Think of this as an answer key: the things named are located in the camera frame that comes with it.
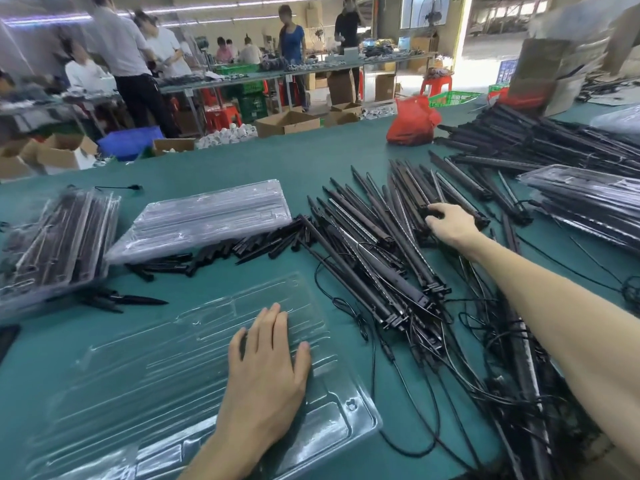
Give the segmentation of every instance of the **blue shirt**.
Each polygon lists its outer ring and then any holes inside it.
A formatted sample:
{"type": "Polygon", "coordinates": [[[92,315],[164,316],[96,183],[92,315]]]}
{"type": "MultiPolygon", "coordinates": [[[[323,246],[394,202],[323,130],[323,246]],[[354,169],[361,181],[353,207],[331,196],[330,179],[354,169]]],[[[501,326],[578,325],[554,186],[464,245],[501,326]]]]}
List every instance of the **blue shirt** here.
{"type": "Polygon", "coordinates": [[[282,56],[290,63],[302,62],[302,39],[305,37],[305,31],[300,25],[296,25],[296,29],[292,34],[287,33],[287,30],[283,30],[282,41],[280,42],[280,49],[282,56]]]}

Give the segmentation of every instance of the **fluorescent light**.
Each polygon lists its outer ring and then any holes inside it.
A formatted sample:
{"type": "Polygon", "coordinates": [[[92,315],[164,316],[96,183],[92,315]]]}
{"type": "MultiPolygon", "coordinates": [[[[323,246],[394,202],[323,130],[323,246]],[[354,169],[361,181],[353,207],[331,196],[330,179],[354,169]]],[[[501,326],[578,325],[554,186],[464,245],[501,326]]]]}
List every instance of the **fluorescent light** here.
{"type": "Polygon", "coordinates": [[[183,27],[185,25],[204,25],[206,23],[244,22],[245,20],[269,20],[273,18],[279,18],[279,15],[244,16],[241,18],[224,18],[224,19],[217,19],[217,20],[192,20],[190,22],[170,22],[170,23],[163,23],[162,26],[171,28],[171,27],[183,27]]]}
{"type": "MultiPolygon", "coordinates": [[[[228,8],[242,8],[248,6],[267,6],[276,4],[286,4],[315,0],[256,0],[247,2],[224,3],[218,5],[191,5],[191,6],[175,6],[149,8],[145,12],[150,15],[164,15],[166,13],[181,13],[185,11],[204,11],[204,10],[220,10],[228,8]]],[[[119,11],[120,16],[130,16],[129,12],[119,11]]],[[[9,18],[3,20],[9,27],[24,27],[33,25],[53,25],[57,23],[82,23],[91,20],[88,13],[66,13],[64,15],[52,15],[30,18],[9,18]]]]}

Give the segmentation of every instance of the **hand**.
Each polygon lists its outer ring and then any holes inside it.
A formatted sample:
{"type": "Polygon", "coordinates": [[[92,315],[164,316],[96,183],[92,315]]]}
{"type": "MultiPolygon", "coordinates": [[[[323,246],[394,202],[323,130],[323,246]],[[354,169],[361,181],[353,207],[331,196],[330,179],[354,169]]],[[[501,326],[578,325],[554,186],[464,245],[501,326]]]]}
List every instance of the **hand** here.
{"type": "Polygon", "coordinates": [[[462,254],[468,254],[475,243],[484,238],[484,234],[478,231],[476,222],[470,214],[466,213],[459,205],[449,203],[432,203],[429,210],[436,210],[444,214],[442,219],[428,216],[425,219],[429,228],[442,242],[459,250],[462,254]]]}
{"type": "Polygon", "coordinates": [[[229,380],[220,406],[216,432],[226,455],[243,452],[238,478],[251,473],[268,448],[289,430],[305,395],[311,368],[308,342],[300,343],[291,365],[287,313],[274,303],[263,308],[248,333],[244,357],[239,330],[229,345],[229,380]]]}

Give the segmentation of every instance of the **black shirt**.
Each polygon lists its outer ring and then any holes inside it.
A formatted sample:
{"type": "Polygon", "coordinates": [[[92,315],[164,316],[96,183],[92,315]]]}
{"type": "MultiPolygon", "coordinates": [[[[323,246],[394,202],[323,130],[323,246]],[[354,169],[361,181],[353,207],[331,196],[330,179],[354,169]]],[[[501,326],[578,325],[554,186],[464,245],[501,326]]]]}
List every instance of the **black shirt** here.
{"type": "Polygon", "coordinates": [[[361,24],[357,11],[348,11],[335,19],[335,33],[344,37],[343,47],[358,46],[358,25],[361,24]]]}

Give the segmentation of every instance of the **blue plastic crate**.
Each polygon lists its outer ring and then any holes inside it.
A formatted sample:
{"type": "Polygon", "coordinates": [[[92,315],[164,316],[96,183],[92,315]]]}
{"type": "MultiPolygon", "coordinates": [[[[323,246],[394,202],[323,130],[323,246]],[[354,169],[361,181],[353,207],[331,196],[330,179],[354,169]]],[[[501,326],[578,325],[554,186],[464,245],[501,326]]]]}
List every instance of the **blue plastic crate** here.
{"type": "Polygon", "coordinates": [[[513,73],[516,72],[516,66],[518,60],[502,61],[500,63],[500,69],[498,70],[498,79],[495,80],[496,84],[508,84],[511,81],[513,73]]]}
{"type": "Polygon", "coordinates": [[[116,157],[121,162],[135,160],[155,139],[164,139],[158,126],[114,131],[98,140],[100,151],[105,157],[116,157]]]}

